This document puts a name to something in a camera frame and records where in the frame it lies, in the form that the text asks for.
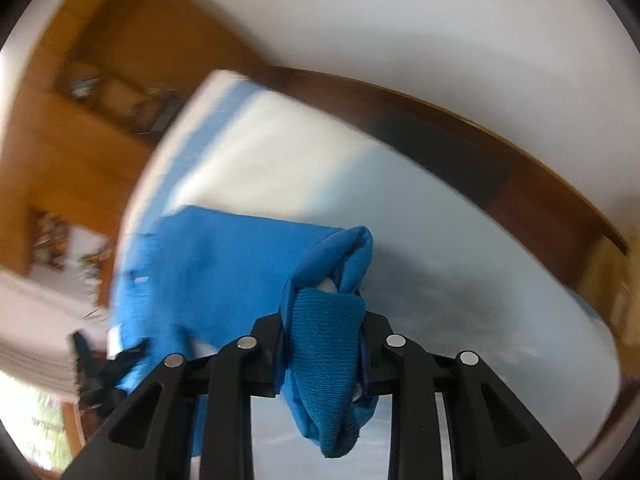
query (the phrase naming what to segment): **window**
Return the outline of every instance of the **window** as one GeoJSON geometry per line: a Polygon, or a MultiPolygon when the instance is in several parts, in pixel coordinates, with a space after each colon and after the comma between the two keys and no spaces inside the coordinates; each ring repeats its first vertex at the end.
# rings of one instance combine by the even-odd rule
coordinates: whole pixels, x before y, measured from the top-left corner
{"type": "Polygon", "coordinates": [[[62,404],[55,396],[0,372],[0,418],[35,465],[62,471],[71,462],[62,404]]]}

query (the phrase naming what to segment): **round metal bolt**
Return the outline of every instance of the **round metal bolt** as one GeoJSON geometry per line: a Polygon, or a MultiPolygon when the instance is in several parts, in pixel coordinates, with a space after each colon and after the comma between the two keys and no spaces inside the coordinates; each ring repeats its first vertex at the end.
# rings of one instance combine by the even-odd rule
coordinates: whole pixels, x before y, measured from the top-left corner
{"type": "Polygon", "coordinates": [[[462,352],[462,354],[460,354],[460,360],[465,365],[473,366],[478,364],[480,358],[477,354],[467,350],[466,352],[462,352]]]}
{"type": "Polygon", "coordinates": [[[177,368],[184,362],[184,357],[180,354],[171,354],[164,358],[164,366],[177,368]]]}
{"type": "Polygon", "coordinates": [[[400,348],[401,346],[404,346],[405,343],[406,339],[400,334],[392,334],[386,338],[386,344],[393,348],[400,348]]]}
{"type": "Polygon", "coordinates": [[[245,335],[244,337],[238,339],[238,348],[241,348],[242,350],[248,350],[249,348],[253,348],[257,344],[258,340],[250,335],[245,335]]]}

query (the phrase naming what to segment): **folded blue garment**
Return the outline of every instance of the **folded blue garment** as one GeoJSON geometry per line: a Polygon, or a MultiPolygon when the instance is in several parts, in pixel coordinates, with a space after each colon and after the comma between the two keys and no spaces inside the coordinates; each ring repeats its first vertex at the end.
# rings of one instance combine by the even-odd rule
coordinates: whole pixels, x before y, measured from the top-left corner
{"type": "MultiPolygon", "coordinates": [[[[150,351],[124,380],[127,390],[167,355],[193,356],[191,341],[221,348],[255,319],[280,311],[289,335],[282,386],[304,436],[326,456],[348,452],[375,399],[351,402],[365,305],[356,293],[371,258],[364,227],[348,230],[238,216],[189,206],[137,235],[114,285],[124,347],[150,351]],[[337,294],[313,289],[329,277],[337,294]]],[[[196,421],[200,453],[204,402],[196,421]]]]}

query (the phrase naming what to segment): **blue fabric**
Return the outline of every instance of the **blue fabric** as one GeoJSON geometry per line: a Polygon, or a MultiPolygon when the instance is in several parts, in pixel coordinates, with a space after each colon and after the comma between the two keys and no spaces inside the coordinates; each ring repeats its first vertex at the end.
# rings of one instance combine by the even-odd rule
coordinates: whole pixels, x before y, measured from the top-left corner
{"type": "MultiPolygon", "coordinates": [[[[351,402],[365,310],[355,293],[370,263],[369,231],[194,206],[159,219],[153,231],[134,238],[117,277],[122,345],[150,339],[122,386],[135,388],[167,354],[193,357],[192,339],[220,348],[280,311],[290,340],[282,393],[293,417],[326,456],[348,452],[375,409],[374,399],[351,402]],[[338,294],[308,289],[327,276],[338,294]]],[[[200,438],[196,429],[194,454],[200,438]]]]}

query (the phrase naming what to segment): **triangular cutout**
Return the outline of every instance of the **triangular cutout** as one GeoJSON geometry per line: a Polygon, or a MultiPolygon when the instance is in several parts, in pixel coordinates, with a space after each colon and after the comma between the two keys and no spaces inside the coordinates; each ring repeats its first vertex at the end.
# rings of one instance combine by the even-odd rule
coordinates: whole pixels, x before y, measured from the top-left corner
{"type": "Polygon", "coordinates": [[[161,393],[162,386],[152,384],[113,427],[109,440],[132,449],[142,449],[161,393]]]}
{"type": "Polygon", "coordinates": [[[488,384],[483,384],[481,390],[498,444],[502,447],[510,447],[530,440],[529,431],[502,402],[494,389],[488,384]]]}

